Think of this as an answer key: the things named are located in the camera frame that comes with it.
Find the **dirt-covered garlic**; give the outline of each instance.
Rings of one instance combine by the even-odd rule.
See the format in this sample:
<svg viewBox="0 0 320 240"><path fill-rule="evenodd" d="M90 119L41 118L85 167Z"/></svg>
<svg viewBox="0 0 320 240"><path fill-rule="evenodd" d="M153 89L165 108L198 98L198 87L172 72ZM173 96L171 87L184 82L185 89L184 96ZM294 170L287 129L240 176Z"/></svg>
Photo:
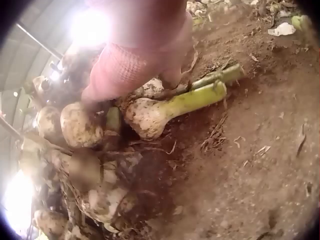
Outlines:
<svg viewBox="0 0 320 240"><path fill-rule="evenodd" d="M157 78L151 79L142 87L143 87L143 97L145 98L152 98L155 94L159 94L160 92L164 91L162 82Z"/></svg>
<svg viewBox="0 0 320 240"><path fill-rule="evenodd" d="M155 139L172 118L218 102L226 94L225 84L219 82L175 96L169 101L139 98L127 108L124 119L141 138Z"/></svg>
<svg viewBox="0 0 320 240"><path fill-rule="evenodd" d="M50 210L38 210L35 212L34 218L37 227L49 239L61 236L68 221L63 214Z"/></svg>
<svg viewBox="0 0 320 240"><path fill-rule="evenodd" d="M201 2L187 2L187 11L197 17L204 15L207 9Z"/></svg>
<svg viewBox="0 0 320 240"><path fill-rule="evenodd" d="M87 116L80 102L66 106L60 118L63 136L72 147L94 147L101 142L103 129Z"/></svg>
<svg viewBox="0 0 320 240"><path fill-rule="evenodd" d="M36 118L39 136L56 143L62 137L60 112L55 107L46 106L40 110Z"/></svg>

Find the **pink glove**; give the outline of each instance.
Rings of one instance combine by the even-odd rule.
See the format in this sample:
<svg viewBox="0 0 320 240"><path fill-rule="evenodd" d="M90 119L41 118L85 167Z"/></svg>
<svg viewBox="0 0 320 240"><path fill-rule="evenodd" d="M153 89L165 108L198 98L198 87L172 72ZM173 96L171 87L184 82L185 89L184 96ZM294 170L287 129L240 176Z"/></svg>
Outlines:
<svg viewBox="0 0 320 240"><path fill-rule="evenodd" d="M161 75L166 85L175 88L181 80L181 66L185 54L192 46L191 15L184 10L182 17L178 19L182 19L182 25L176 30L174 37L161 46L145 47L143 42L136 41L135 35L131 38L134 41L126 41L124 44L118 44L117 41L109 42L92 68L90 84L83 91L82 99L87 102L99 102L126 96L158 75ZM140 32L142 35L151 36L146 32ZM135 47L127 47L130 42Z"/></svg>

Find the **metal pole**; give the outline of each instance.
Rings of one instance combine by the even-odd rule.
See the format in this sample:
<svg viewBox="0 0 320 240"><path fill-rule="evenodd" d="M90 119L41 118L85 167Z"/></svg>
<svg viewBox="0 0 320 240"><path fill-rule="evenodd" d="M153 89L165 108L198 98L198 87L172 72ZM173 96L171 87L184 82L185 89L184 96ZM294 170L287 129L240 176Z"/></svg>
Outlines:
<svg viewBox="0 0 320 240"><path fill-rule="evenodd" d="M0 126L2 126L15 139L23 140L23 136L15 130L6 120L0 116Z"/></svg>
<svg viewBox="0 0 320 240"><path fill-rule="evenodd" d="M58 53L56 50L53 48L50 48L46 46L43 42L41 42L39 39L37 39L34 34L31 34L31 32L28 30L28 28L21 22L17 22L16 25L18 28L20 28L22 31L24 31L30 38L35 40L41 47L43 47L45 50L47 50L49 53L51 53L54 57L57 59L61 60L62 59L62 54Z"/></svg>

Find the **brown dirt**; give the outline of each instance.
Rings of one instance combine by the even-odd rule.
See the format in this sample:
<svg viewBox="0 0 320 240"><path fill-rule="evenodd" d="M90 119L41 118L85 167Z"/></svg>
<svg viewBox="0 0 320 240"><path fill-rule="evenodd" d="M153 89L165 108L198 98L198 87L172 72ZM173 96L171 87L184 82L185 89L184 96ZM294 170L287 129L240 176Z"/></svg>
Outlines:
<svg viewBox="0 0 320 240"><path fill-rule="evenodd" d="M163 141L168 151L177 141L173 154L144 157L140 180L154 180L149 190L159 200L145 203L160 206L145 238L256 240L270 231L276 235L263 239L292 239L318 205L319 52L297 33L268 35L270 23L250 13L239 5L195 33L192 79L229 57L248 78L228 87L227 110L218 103L170 122ZM201 148L224 114L218 138L226 139Z"/></svg>

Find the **bright light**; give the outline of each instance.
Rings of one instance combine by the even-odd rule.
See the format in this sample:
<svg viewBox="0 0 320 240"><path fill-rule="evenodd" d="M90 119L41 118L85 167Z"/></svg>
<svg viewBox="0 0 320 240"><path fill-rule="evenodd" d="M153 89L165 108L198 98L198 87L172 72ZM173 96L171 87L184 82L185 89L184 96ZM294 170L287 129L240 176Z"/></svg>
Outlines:
<svg viewBox="0 0 320 240"><path fill-rule="evenodd" d="M77 14L73 20L71 34L78 46L96 46L107 41L108 21L106 16L93 9Z"/></svg>
<svg viewBox="0 0 320 240"><path fill-rule="evenodd" d="M4 196L4 207L10 226L19 234L24 235L30 226L32 182L20 170L7 186Z"/></svg>
<svg viewBox="0 0 320 240"><path fill-rule="evenodd" d="M33 120L32 122L32 126L35 128L36 126L38 126L37 120L36 118Z"/></svg>
<svg viewBox="0 0 320 240"><path fill-rule="evenodd" d="M60 77L60 74L57 71L53 71L49 78L52 81L57 81L59 77Z"/></svg>

